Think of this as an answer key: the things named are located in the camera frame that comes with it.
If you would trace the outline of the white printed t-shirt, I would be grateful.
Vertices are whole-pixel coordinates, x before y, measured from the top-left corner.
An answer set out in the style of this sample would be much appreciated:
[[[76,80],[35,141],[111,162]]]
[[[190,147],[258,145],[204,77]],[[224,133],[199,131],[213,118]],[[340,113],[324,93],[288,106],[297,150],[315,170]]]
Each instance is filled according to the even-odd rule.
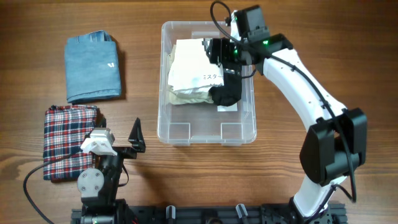
[[[206,50],[210,39],[178,39],[168,84],[175,91],[223,86],[223,67],[211,63]]]

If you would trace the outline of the black garment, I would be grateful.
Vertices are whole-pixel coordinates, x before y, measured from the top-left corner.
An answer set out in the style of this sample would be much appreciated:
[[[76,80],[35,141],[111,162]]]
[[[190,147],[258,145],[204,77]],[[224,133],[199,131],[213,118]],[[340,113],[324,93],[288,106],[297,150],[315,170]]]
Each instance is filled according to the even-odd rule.
[[[223,64],[223,86],[213,86],[209,94],[217,106],[232,106],[241,99],[241,66],[234,63]]]

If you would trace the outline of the cream cloth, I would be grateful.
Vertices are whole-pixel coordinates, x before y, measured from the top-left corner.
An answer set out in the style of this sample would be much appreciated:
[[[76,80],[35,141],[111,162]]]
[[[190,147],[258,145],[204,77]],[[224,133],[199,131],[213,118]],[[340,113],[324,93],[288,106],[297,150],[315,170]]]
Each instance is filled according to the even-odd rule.
[[[172,51],[167,56],[168,63],[168,80],[173,79],[173,75],[171,73],[171,66],[174,62],[175,58],[176,45],[173,45]],[[169,94],[169,103],[172,105],[184,105],[184,104],[194,104],[194,103],[213,103],[211,95],[208,92],[199,91],[199,90],[174,90],[174,86],[168,84],[167,91]]]

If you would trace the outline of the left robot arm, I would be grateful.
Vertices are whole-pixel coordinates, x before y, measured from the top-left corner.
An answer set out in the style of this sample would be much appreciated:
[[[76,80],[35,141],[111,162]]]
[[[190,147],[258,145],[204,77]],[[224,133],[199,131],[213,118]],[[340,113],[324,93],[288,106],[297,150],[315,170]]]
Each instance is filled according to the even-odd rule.
[[[124,199],[117,199],[122,172],[126,172],[124,160],[136,159],[146,151],[141,121],[137,118],[131,129],[128,147],[114,146],[113,132],[107,127],[94,128],[85,136],[80,149],[99,157],[94,168],[84,170],[78,177],[82,208],[73,210],[72,223],[138,223],[139,220]]]

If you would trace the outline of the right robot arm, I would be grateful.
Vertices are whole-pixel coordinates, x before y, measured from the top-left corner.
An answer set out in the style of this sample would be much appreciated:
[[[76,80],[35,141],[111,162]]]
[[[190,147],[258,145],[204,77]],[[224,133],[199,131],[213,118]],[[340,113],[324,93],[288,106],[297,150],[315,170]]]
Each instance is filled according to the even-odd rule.
[[[240,78],[244,65],[255,65],[287,98],[302,120],[306,137],[300,151],[305,173],[298,192],[276,214],[289,223],[336,220],[328,202],[340,189],[356,201],[355,170],[366,161],[368,121],[359,108],[349,110],[305,68],[283,35],[255,40],[209,39],[202,42],[210,63],[224,66],[229,79]]]

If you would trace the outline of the white label in bin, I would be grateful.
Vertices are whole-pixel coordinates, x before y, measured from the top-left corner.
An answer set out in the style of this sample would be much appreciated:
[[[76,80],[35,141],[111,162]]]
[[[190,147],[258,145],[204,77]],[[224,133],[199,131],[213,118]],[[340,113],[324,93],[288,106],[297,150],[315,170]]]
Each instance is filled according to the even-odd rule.
[[[218,112],[234,112],[238,110],[238,104],[235,103],[231,106],[218,106],[217,110]]]

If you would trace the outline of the clear plastic storage bin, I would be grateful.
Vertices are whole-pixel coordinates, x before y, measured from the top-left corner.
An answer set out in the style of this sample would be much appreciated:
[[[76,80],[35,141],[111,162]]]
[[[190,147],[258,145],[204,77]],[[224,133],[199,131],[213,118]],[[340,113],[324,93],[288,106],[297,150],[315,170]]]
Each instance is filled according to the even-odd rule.
[[[167,56],[176,41],[223,36],[211,21],[168,21],[162,25],[157,122],[161,142],[175,146],[206,143],[239,146],[256,139],[253,77],[242,81],[242,97],[234,112],[218,112],[218,106],[210,103],[169,103]]]

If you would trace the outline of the red plaid folded shirt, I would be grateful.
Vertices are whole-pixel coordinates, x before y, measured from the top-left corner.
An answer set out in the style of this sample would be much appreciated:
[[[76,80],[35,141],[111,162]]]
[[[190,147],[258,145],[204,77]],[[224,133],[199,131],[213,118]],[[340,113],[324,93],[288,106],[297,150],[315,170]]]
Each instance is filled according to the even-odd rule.
[[[53,105],[45,112],[43,160],[50,164],[44,166],[44,180],[77,179],[95,166],[95,156],[80,146],[96,127],[98,111],[92,105]]]

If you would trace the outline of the blue denim folded jeans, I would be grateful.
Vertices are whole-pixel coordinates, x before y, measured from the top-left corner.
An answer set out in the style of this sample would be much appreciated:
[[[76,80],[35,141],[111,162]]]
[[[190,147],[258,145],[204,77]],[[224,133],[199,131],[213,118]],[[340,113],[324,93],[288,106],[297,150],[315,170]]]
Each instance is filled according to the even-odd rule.
[[[121,96],[118,49],[106,31],[69,38],[64,59],[68,103]]]

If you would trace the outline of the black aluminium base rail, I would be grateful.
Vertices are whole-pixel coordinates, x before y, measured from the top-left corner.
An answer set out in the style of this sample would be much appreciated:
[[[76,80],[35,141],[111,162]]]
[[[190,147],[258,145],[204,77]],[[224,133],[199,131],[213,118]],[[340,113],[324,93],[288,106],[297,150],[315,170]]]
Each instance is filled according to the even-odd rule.
[[[301,223],[299,215],[288,212],[287,204],[263,204],[261,206],[246,207],[245,215],[238,212],[235,207],[171,207],[157,208],[151,206],[129,207],[133,214],[132,221],[125,223],[141,224],[204,224],[204,223],[253,223],[253,224],[281,224]],[[82,218],[81,210],[72,210],[70,223],[116,223],[116,216],[107,218],[109,215],[88,215]],[[321,215],[309,223],[347,224],[345,204],[332,203],[321,212]]]

